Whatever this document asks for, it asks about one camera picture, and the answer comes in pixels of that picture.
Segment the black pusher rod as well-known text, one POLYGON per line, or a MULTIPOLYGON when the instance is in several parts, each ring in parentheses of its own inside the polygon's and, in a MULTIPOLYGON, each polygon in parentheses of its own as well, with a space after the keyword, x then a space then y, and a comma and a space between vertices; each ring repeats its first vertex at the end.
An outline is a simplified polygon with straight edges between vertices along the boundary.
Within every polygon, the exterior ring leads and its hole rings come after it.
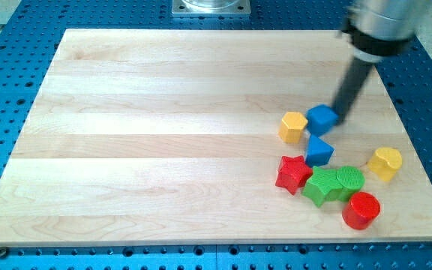
POLYGON ((331 102, 331 108, 337 115, 337 123, 345 122, 373 67, 371 62, 355 56, 352 58, 331 102))

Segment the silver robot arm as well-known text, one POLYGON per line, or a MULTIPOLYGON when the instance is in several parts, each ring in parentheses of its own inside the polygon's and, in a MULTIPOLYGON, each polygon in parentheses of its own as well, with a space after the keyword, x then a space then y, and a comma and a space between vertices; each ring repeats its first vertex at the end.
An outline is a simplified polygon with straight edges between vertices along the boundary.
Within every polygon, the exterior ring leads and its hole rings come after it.
POLYGON ((373 67, 409 46, 429 6, 427 0, 358 0, 347 8, 340 31, 354 50, 331 102, 337 125, 345 122, 373 67))

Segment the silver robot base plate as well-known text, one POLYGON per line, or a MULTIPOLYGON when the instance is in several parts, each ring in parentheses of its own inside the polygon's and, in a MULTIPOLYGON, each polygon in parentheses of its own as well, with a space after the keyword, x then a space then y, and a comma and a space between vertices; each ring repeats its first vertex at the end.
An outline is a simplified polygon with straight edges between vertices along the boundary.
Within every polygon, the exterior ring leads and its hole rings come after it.
POLYGON ((250 13, 250 0, 172 0, 172 14, 177 16, 250 13))

